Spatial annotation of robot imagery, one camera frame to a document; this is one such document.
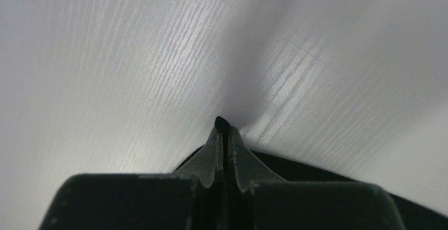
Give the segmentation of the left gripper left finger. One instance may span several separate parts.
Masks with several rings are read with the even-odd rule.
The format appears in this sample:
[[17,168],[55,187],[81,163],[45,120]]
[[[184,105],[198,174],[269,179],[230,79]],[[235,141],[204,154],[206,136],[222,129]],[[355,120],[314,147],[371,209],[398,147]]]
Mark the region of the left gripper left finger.
[[68,178],[40,229],[218,229],[222,134],[172,173],[84,173]]

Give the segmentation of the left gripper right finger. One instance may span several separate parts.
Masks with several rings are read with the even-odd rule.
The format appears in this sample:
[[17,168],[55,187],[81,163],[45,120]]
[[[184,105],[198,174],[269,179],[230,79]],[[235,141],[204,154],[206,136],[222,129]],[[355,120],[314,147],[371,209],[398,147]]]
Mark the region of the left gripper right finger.
[[404,229],[388,193],[365,182],[287,181],[228,136],[234,192],[231,229]]

